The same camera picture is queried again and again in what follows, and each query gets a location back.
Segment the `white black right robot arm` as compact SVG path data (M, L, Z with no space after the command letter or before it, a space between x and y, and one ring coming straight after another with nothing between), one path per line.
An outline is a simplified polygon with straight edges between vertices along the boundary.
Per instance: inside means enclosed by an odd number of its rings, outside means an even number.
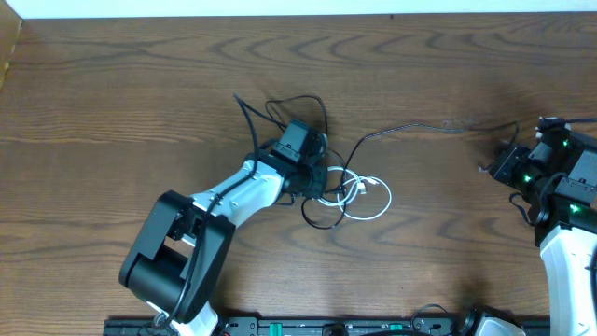
M541 118L532 148L510 142L490 176L528 207L549 294L553 335L596 332L596 140L572 130L573 121Z

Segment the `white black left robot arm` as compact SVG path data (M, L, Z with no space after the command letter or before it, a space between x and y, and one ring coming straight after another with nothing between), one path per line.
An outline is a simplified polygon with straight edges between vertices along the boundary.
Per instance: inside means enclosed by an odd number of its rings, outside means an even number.
M156 310L147 335L210 335L219 317L209 300L232 237L281 196L322 196L327 136L293 120L278 139L255 145L238 172L206 191L169 190L156 200L124 259L118 280Z

